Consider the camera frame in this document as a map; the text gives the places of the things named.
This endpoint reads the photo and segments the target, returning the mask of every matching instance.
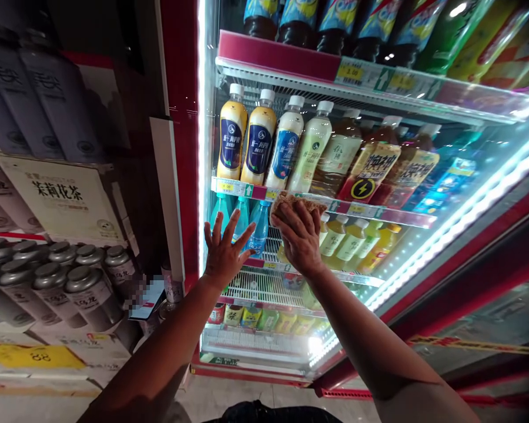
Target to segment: white bottle cap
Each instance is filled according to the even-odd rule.
[[[331,113],[333,110],[333,102],[320,101],[317,105],[317,110],[323,110],[324,112]]]
[[[292,106],[303,107],[306,99],[302,96],[290,96],[288,104]]]
[[[359,116],[360,116],[360,110],[358,109],[347,109],[347,111],[343,115],[344,118],[353,118],[353,119],[358,119]]]
[[[245,92],[245,89],[243,88],[243,85],[241,84],[231,84],[229,86],[230,94],[239,94],[241,97],[243,97],[244,92]]]

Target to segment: bottle label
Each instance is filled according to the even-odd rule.
[[[251,16],[264,16],[278,26],[278,0],[247,0],[243,21]]]
[[[222,148],[219,159],[228,169],[237,169],[241,164],[241,128],[232,120],[222,119]]]
[[[394,28],[401,2],[402,0],[376,0],[359,33],[359,38],[380,38],[383,42],[387,42]]]
[[[281,130],[276,140],[276,150],[272,158],[272,171],[276,177],[286,179],[292,169],[292,160],[298,147],[298,135],[292,131]]]
[[[316,27],[316,12],[318,0],[288,0],[280,26],[292,21],[302,21],[307,23],[312,29]]]
[[[341,248],[337,252],[337,258],[343,261],[349,261],[363,245],[364,238],[357,238],[352,235],[348,235],[347,239],[342,242]]]
[[[351,34],[354,16],[357,13],[357,0],[330,0],[325,9],[319,31],[342,29]]]
[[[245,166],[254,174],[262,174],[266,170],[266,162],[269,158],[271,137],[270,132],[264,126],[249,126],[249,147]]]
[[[419,0],[411,18],[401,29],[396,44],[415,44],[423,50],[444,6],[445,0]]]
[[[319,252],[326,257],[331,257],[335,252],[335,249],[339,246],[341,241],[345,238],[345,234],[337,233],[331,229],[327,231],[325,241],[322,242]]]

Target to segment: shelf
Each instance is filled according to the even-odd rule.
[[[228,31],[220,31],[216,65],[222,76],[242,84],[249,95],[269,88],[286,101],[290,95],[302,95],[344,107],[391,108],[402,115],[431,117],[434,123],[504,125],[529,116],[526,94]]]
[[[212,191],[234,195],[237,197],[247,197],[255,200],[265,200],[273,202],[276,196],[283,190],[272,189],[260,185],[252,185],[233,179],[212,177]],[[364,217],[365,219],[375,219],[390,223],[397,223],[406,226],[416,226],[429,229],[436,216],[428,214],[412,213],[410,211],[388,209],[383,206],[371,206],[369,204],[346,202],[319,196],[310,193],[292,193],[296,197],[304,197],[327,206],[327,212],[346,214],[353,217]]]

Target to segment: metal tin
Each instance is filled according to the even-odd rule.
[[[12,260],[0,270],[0,289],[20,307],[42,324],[49,326],[61,319],[31,289],[34,281],[34,268],[27,260]]]
[[[79,328],[86,326],[86,320],[65,294],[69,268],[59,263],[47,263],[35,270],[33,290],[68,326]]]
[[[55,243],[49,247],[49,259],[62,266],[72,266],[76,260],[78,247],[70,245],[67,241]]]
[[[68,274],[65,294],[95,331],[110,329],[123,317],[109,281],[101,269],[79,266]]]

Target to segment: juice bottle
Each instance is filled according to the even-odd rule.
[[[364,242],[359,247],[354,256],[343,264],[343,270],[346,272],[356,272],[357,266],[366,255],[374,248],[378,240],[380,239],[380,226],[382,222],[378,220],[371,220],[369,225],[364,230]]]
[[[351,34],[358,0],[329,0],[319,24],[317,51],[341,55],[345,37]]]
[[[396,245],[396,234],[401,231],[401,227],[389,223],[387,227],[380,231],[380,240],[374,248],[366,255],[363,261],[357,267],[357,271],[364,275],[369,275],[380,264],[380,262],[389,254]]]
[[[291,96],[288,107],[278,122],[274,136],[274,153],[264,183],[268,188],[286,187],[304,130],[304,118],[300,113],[304,101],[304,97]]]
[[[343,238],[347,230],[345,229],[345,223],[349,218],[343,214],[337,216],[337,218],[327,224],[327,236],[319,247],[319,252],[322,254],[322,261],[325,263],[328,257],[331,257]]]
[[[479,83],[529,18],[529,4],[495,1],[447,72],[449,78]]]
[[[333,133],[317,163],[310,192],[335,197],[359,151],[363,137],[357,123],[360,111],[349,109],[333,125]]]
[[[296,165],[288,179],[289,191],[306,193],[310,190],[317,162],[331,136],[332,126],[328,118],[331,110],[333,110],[333,102],[320,101],[316,115],[306,124]]]
[[[272,146],[272,134],[276,126],[276,115],[272,110],[274,91],[263,89],[260,92],[259,106],[249,118],[249,135],[245,164],[241,172],[241,181],[253,185],[262,185],[265,179],[266,164]]]
[[[274,41],[278,27],[278,0],[247,0],[243,32]]]
[[[347,226],[347,234],[333,255],[326,260],[327,266],[333,270],[342,270],[347,261],[353,258],[366,240],[364,229],[369,225],[365,219],[357,219]]]
[[[448,0],[414,69],[446,75],[494,0]]]
[[[241,175],[241,151],[247,129],[247,109],[243,106],[243,86],[231,84],[229,101],[219,115],[220,144],[217,177],[239,180]]]
[[[278,42],[311,48],[315,46],[317,0],[288,0],[280,20]]]
[[[400,209],[406,204],[439,161],[439,155],[433,152],[433,137],[439,129],[441,125],[423,125],[413,140],[402,145],[398,161],[382,181],[370,204],[391,209]]]
[[[399,116],[386,116],[380,129],[365,137],[359,157],[337,194],[338,199],[369,202],[400,156],[401,149],[394,133],[400,122]]]

